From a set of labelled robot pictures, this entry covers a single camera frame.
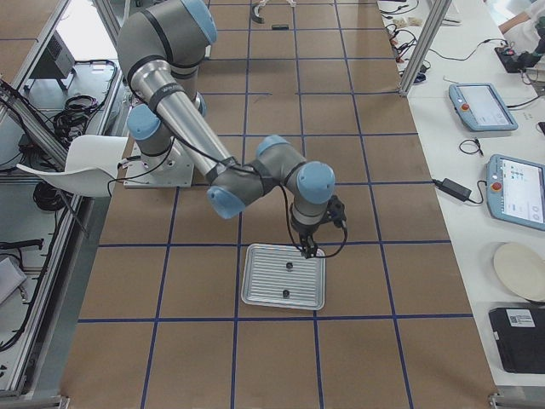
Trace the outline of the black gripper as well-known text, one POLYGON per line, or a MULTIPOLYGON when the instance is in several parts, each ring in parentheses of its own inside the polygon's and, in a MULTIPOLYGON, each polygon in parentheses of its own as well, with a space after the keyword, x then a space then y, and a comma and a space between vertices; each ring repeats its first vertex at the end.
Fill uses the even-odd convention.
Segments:
POLYGON ((313 235, 318 229, 326 224, 326 222, 318 222, 314 224, 304 224, 299 221, 293 221, 293 228, 299 236, 299 242, 301 245, 301 255, 305 258, 315 257, 318 251, 318 244, 315 241, 313 235))

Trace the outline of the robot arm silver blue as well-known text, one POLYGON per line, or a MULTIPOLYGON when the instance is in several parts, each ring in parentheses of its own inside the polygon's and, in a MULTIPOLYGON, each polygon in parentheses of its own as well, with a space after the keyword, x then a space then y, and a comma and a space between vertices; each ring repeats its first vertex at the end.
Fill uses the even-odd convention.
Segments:
POLYGON ((195 106, 196 72, 217 30, 201 1, 164 1, 132 14, 118 34, 118 61, 131 91, 177 139, 209 183, 208 200, 230 219, 275 187, 291 192, 285 208, 298 250, 315 257, 313 235, 326 223, 347 230, 343 203, 335 196, 334 171, 308 161, 279 135, 266 137, 255 159, 240 164, 195 106))

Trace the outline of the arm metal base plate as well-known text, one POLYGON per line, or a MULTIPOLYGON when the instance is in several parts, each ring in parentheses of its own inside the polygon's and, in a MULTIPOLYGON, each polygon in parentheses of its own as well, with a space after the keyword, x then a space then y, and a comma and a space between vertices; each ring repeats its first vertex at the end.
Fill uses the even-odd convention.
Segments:
POLYGON ((141 153, 134 144, 131 155, 139 156, 127 164, 125 180, 126 188, 170 188, 190 187, 194 171, 194 163, 188 157, 181 144, 173 139, 173 147, 169 154, 149 157, 141 153))

